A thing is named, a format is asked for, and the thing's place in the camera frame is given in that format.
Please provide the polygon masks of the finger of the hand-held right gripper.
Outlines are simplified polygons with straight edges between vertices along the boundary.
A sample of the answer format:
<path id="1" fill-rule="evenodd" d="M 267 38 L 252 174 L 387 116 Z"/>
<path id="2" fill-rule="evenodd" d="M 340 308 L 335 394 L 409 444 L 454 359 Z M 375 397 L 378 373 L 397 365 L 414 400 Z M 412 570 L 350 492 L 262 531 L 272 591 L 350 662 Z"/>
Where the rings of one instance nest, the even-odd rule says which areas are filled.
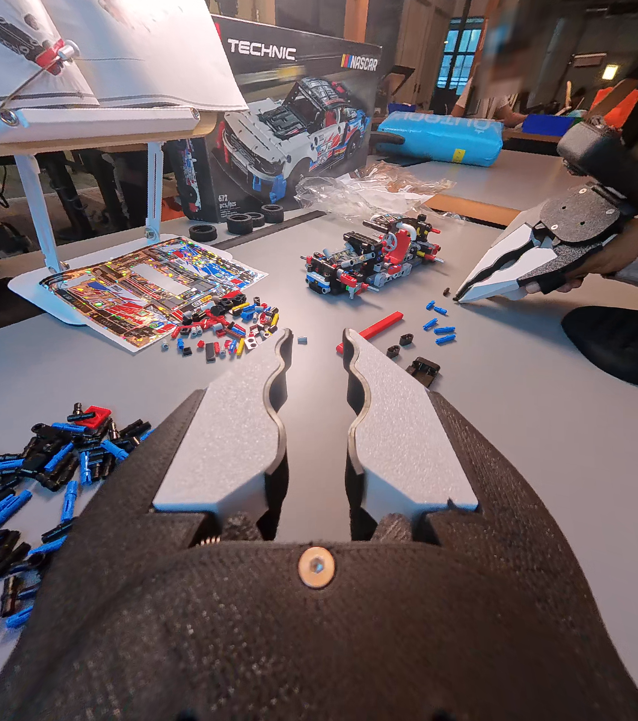
<path id="1" fill-rule="evenodd" d="M 498 242 L 533 242 L 536 245 L 546 242 L 541 237 L 534 235 L 534 227 L 540 222 L 542 209 L 543 204 L 539 204 L 530 210 L 518 214 L 491 247 L 495 246 Z M 519 283 L 520 288 L 526 291 L 526 295 L 532 293 L 547 293 L 546 290 L 541 289 L 536 278 L 530 278 L 528 281 Z"/>
<path id="2" fill-rule="evenodd" d="M 470 303 L 491 296 L 520 299 L 526 291 L 519 279 L 556 257 L 551 242 L 498 242 L 490 247 L 466 277 L 454 301 Z"/>

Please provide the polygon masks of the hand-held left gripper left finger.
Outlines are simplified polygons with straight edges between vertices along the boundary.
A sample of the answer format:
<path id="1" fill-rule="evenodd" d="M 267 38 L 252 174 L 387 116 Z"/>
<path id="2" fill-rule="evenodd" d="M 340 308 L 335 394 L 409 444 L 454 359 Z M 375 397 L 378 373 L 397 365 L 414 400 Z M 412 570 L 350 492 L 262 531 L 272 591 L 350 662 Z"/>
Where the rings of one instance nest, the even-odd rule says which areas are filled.
<path id="1" fill-rule="evenodd" d="M 154 497 L 162 512 L 208 512 L 224 526 L 245 514 L 275 538 L 288 490 L 287 399 L 293 333 L 270 339 L 214 380 L 194 412 Z"/>

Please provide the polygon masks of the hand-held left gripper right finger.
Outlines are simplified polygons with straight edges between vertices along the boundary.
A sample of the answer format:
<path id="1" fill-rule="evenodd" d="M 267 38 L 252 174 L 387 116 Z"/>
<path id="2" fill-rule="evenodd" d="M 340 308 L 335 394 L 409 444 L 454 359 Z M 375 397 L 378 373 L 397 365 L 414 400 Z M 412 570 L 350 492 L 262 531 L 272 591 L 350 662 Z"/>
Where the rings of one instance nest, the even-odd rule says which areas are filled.
<path id="1" fill-rule="evenodd" d="M 348 431 L 345 489 L 352 538 L 399 514 L 414 530 L 426 513 L 479 505 L 431 393 L 354 329 L 343 332 Z"/>

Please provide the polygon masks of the black toy panel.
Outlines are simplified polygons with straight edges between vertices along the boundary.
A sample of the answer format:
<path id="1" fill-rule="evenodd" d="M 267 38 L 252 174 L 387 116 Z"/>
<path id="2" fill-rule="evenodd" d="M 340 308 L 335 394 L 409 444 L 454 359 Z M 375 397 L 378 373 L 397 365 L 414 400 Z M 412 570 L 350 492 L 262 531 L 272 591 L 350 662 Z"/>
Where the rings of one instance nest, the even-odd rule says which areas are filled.
<path id="1" fill-rule="evenodd" d="M 406 367 L 406 372 L 417 382 L 421 383 L 426 389 L 430 389 L 432 383 L 440 372 L 440 365 L 424 357 L 418 356 Z"/>

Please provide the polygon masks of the pile of mixed toy bricks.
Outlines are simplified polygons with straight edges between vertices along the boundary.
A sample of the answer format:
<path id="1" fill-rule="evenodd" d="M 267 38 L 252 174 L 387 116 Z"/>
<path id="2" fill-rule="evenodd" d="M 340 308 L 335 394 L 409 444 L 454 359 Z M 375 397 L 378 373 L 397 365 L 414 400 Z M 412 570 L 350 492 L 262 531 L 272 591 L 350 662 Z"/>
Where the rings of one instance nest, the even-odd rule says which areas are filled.
<path id="1" fill-rule="evenodd" d="M 161 350 L 175 348 L 183 357 L 203 353 L 208 363 L 246 356 L 273 337 L 279 318 L 276 304 L 236 286 L 179 311 L 179 322 L 161 341 Z"/>

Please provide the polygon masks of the long red toy beam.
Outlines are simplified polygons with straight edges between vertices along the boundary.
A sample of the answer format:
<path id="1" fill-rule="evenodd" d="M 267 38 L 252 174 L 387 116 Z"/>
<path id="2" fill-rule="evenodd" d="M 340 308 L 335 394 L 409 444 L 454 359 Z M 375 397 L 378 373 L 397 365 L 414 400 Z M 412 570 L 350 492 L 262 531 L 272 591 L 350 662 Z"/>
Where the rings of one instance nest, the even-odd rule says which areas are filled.
<path id="1" fill-rule="evenodd" d="M 386 331 L 387 329 L 396 325 L 398 322 L 402 321 L 403 318 L 403 312 L 395 311 L 390 315 L 386 316 L 385 318 L 375 322 L 370 327 L 361 330 L 359 334 L 362 338 L 366 340 L 371 340 Z"/>

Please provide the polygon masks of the partly built toy car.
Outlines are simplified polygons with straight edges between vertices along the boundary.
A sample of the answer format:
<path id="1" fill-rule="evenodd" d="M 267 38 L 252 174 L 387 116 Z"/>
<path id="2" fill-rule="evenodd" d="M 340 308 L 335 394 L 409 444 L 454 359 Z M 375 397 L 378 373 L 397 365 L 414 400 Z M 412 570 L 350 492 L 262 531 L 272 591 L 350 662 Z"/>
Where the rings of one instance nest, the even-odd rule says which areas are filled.
<path id="1" fill-rule="evenodd" d="M 378 292 L 390 281 L 410 275 L 415 266 L 438 259 L 440 246 L 435 240 L 440 230 L 424 214 L 374 215 L 362 224 L 377 234 L 348 231 L 343 248 L 305 257 L 310 290 L 321 295 L 347 293 L 352 299 L 363 291 Z"/>

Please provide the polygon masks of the pile of blue black pins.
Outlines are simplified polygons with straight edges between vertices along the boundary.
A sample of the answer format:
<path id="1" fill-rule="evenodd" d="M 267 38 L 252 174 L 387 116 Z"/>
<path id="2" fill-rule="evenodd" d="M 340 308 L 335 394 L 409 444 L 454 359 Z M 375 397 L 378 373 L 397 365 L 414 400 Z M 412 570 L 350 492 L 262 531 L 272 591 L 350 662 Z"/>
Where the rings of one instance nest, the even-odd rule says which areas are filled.
<path id="1" fill-rule="evenodd" d="M 29 619 L 44 574 L 74 525 L 80 492 L 107 480 L 152 431 L 143 419 L 118 428 L 111 410 L 77 402 L 63 422 L 33 425 L 20 453 L 0 454 L 0 619 L 6 630 L 21 629 Z M 9 527 L 33 499 L 33 487 L 62 495 L 59 519 L 37 545 Z"/>

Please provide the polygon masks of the black toy set box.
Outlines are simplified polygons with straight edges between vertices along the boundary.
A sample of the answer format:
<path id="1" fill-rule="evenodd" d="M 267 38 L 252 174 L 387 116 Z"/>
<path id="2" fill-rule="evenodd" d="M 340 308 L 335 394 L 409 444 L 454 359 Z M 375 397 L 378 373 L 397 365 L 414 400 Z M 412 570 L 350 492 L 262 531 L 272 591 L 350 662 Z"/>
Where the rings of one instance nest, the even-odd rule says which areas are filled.
<path id="1" fill-rule="evenodd" d="M 246 111 L 225 112 L 203 138 L 164 145 L 181 208 L 193 221 L 278 204 L 296 186 L 363 167 L 382 48 L 212 15 Z"/>

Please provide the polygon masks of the person's right hand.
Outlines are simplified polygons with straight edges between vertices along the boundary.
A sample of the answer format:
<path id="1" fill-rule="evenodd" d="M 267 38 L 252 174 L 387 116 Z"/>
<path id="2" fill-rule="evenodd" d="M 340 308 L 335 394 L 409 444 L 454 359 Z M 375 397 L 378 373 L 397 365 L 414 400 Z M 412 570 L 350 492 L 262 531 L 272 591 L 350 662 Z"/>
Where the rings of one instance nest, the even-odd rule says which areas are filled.
<path id="1" fill-rule="evenodd" d="M 638 258 L 638 218 L 624 225 L 624 230 L 592 255 L 584 257 L 583 262 L 565 272 L 565 283 L 558 288 L 559 293 L 567 293 L 580 288 L 588 275 L 601 275 L 611 278 L 629 266 Z"/>

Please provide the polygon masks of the background blue crate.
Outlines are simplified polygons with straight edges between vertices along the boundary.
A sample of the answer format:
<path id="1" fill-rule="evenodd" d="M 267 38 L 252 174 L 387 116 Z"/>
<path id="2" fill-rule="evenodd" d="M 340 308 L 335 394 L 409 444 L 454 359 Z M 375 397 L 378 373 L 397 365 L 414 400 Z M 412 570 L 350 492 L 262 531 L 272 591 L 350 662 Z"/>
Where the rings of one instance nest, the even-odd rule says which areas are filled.
<path id="1" fill-rule="evenodd" d="M 580 118 L 566 115 L 529 114 L 522 123 L 522 132 L 536 136 L 561 137 Z"/>

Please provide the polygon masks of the crumpled clear plastic bag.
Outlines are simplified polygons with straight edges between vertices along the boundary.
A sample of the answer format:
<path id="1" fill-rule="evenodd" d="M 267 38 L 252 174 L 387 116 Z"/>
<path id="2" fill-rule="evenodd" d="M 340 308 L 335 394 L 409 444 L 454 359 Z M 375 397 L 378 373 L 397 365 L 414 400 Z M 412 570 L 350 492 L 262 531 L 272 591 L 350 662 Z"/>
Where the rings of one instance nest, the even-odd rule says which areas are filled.
<path id="1" fill-rule="evenodd" d="M 416 216 L 427 201 L 454 185 L 444 177 L 425 182 L 407 168 L 380 161 L 338 177 L 305 176 L 295 198 L 303 208 L 359 221 L 384 214 Z"/>

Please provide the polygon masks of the holographic sticker sheet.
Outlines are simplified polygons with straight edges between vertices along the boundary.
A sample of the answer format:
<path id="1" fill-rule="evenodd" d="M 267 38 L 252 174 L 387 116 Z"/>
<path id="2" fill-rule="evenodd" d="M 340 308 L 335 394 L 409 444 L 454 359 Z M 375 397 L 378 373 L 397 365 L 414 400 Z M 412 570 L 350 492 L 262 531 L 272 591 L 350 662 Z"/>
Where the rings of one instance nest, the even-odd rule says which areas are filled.
<path id="1" fill-rule="evenodd" d="M 244 291 L 268 274 L 187 237 L 165 234 L 124 255 L 41 280 L 66 323 L 95 330 L 135 353 L 204 311 L 214 298 Z"/>

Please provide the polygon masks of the white book stand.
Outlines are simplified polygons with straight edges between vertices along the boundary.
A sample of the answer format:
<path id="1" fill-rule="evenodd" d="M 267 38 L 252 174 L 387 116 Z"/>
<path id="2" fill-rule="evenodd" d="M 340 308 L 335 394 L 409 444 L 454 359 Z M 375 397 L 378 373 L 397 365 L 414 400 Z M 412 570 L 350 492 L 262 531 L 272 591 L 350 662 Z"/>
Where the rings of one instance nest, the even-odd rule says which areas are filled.
<path id="1" fill-rule="evenodd" d="M 208 25 L 188 30 L 188 24 L 179 23 L 170 30 L 168 41 L 160 42 L 159 60 L 152 60 L 152 67 L 168 67 L 169 49 L 179 49 L 179 60 L 188 67 L 188 50 L 198 50 L 198 79 L 208 80 L 209 76 L 220 77 L 219 90 L 224 95 L 236 91 L 239 100 L 243 96 L 234 81 L 226 54 L 216 31 L 211 14 L 207 15 Z M 10 74 L 0 61 L 0 80 Z M 0 155 L 12 155 L 19 169 L 21 182 L 26 192 L 39 247 L 44 256 L 45 269 L 31 271 L 11 281 L 9 287 L 21 297 L 38 302 L 38 306 L 60 320 L 74 325 L 83 325 L 76 311 L 59 311 L 58 301 L 52 301 L 47 291 L 41 290 L 41 279 L 56 275 L 69 267 L 58 256 L 56 240 L 45 205 L 43 191 L 38 179 L 38 153 L 61 149 L 84 149 L 98 146 L 136 145 L 147 143 L 149 148 L 149 215 L 146 219 L 146 240 L 137 247 L 154 244 L 160 239 L 160 189 L 162 145 L 169 140 L 189 139 L 208 134 L 208 120 L 215 121 L 217 113 L 227 110 L 246 110 L 245 104 L 235 108 L 226 103 L 200 109 L 189 103 L 162 107 L 104 107 L 86 105 L 80 107 L 20 107 L 12 109 L 0 104 Z"/>

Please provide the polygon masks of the instruction booklet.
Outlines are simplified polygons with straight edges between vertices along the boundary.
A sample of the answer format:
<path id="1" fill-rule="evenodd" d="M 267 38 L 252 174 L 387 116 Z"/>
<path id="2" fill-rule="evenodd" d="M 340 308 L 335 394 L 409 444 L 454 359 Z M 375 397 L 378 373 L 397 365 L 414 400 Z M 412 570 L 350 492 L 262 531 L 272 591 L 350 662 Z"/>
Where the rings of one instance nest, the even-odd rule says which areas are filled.
<path id="1" fill-rule="evenodd" d="M 0 105 L 69 43 L 78 56 L 42 71 L 9 108 L 247 109 L 200 1 L 0 1 Z"/>

